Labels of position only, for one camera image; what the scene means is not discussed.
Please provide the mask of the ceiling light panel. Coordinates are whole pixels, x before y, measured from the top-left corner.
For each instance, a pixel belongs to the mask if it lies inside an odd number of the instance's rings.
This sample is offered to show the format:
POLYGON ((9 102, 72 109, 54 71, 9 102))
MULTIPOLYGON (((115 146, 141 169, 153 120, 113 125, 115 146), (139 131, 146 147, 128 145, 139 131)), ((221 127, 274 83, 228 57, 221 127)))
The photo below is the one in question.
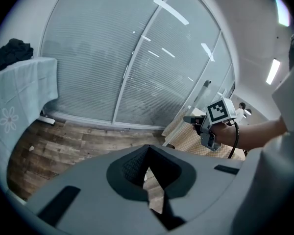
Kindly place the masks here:
POLYGON ((278 22, 285 27, 289 27, 291 19, 286 4, 282 0, 275 0, 275 2, 278 13, 278 22))
POLYGON ((281 64, 281 62, 279 60, 277 60, 275 58, 273 59, 270 71, 269 71, 267 79, 266 79, 267 84, 269 84, 269 85, 272 84, 272 82, 273 82, 273 80, 279 70, 280 64, 281 64))

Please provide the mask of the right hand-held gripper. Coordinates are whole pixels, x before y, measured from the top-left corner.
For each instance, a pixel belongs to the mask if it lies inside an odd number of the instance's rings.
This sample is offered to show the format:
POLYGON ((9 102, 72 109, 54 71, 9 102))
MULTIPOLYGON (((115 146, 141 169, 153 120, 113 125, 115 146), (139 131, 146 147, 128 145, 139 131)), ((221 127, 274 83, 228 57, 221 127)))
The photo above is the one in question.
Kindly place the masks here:
POLYGON ((221 148, 221 144, 216 142, 216 135, 211 128, 215 124, 236 119, 236 110, 232 101, 227 98, 219 99, 205 109, 205 116, 184 116, 183 120, 195 127, 203 146, 211 151, 217 151, 221 148))

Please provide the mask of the round table with yellow cloth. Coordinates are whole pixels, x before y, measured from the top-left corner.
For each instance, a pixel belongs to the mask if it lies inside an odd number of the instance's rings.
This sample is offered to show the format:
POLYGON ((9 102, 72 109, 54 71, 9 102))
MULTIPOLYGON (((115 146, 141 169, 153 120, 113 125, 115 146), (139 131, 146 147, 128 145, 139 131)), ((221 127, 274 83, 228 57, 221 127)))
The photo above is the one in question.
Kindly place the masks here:
POLYGON ((227 159, 235 144, 233 139, 229 145, 221 144, 220 149, 212 151, 201 144, 200 136, 194 130, 190 123, 186 123, 183 118, 185 116, 205 116, 206 113, 202 110, 194 108, 191 113, 188 113, 190 108, 185 108, 172 120, 165 128, 162 136, 165 137, 166 144, 172 145, 176 150, 193 153, 201 156, 209 156, 216 158, 227 159))

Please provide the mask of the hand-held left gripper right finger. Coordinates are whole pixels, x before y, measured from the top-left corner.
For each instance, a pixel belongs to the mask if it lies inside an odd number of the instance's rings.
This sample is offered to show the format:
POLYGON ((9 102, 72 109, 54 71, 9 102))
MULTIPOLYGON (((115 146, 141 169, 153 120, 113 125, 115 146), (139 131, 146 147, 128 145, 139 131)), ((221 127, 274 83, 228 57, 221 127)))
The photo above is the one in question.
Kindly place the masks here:
POLYGON ((149 168, 164 191, 162 212, 153 214, 173 230, 207 209, 233 181, 243 162, 149 147, 149 168))

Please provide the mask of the table with light blue cloth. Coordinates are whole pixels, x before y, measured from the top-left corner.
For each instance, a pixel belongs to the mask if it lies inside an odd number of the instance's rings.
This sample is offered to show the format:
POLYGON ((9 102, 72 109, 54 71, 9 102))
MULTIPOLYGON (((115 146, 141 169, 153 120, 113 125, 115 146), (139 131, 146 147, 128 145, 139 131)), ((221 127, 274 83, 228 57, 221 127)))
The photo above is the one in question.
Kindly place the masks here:
POLYGON ((38 57, 0 71, 0 188, 8 191, 7 167, 24 131, 43 107, 58 98, 57 60, 38 57))

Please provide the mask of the person's right forearm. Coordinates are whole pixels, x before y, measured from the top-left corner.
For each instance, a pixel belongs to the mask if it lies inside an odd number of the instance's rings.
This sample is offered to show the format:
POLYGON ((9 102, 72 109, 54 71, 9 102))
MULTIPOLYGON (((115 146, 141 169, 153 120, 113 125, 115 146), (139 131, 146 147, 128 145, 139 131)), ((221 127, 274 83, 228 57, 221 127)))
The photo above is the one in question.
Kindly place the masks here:
MULTIPOLYGON (((286 133, 287 127, 282 117, 255 125, 239 126, 239 139, 236 147, 242 150, 252 150, 263 147, 271 139, 286 133)), ((212 126, 211 132, 216 136, 216 142, 232 146, 236 139, 235 126, 218 123, 212 126)))

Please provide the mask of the pile of black clothes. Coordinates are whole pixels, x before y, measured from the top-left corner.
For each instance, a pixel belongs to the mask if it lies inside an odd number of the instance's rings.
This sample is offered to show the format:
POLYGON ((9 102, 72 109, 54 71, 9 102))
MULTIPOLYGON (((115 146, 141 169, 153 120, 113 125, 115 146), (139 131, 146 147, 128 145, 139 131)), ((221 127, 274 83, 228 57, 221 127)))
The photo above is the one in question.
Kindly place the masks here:
POLYGON ((33 51, 30 43, 15 38, 10 39, 6 45, 0 47, 0 71, 16 62, 31 59, 33 51))

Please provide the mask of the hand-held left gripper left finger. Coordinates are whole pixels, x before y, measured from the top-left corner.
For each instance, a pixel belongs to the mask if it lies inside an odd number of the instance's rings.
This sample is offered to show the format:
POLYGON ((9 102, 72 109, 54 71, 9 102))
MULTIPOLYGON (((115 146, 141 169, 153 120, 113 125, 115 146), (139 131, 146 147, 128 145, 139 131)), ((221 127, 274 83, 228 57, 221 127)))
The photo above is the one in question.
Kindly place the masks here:
POLYGON ((163 235, 143 189, 148 145, 76 163, 36 191, 26 206, 42 235, 163 235))

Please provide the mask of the white table foot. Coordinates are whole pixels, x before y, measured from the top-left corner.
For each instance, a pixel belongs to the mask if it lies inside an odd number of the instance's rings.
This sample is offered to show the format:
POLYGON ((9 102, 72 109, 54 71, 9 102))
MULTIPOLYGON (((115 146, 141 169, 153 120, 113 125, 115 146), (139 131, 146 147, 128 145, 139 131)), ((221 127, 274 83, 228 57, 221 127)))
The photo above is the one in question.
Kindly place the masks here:
POLYGON ((47 123, 47 124, 50 124, 52 126, 55 125, 55 120, 52 119, 52 118, 49 118, 49 117, 45 117, 45 116, 42 116, 42 115, 39 115, 38 121, 41 121, 41 122, 44 122, 44 123, 47 123))

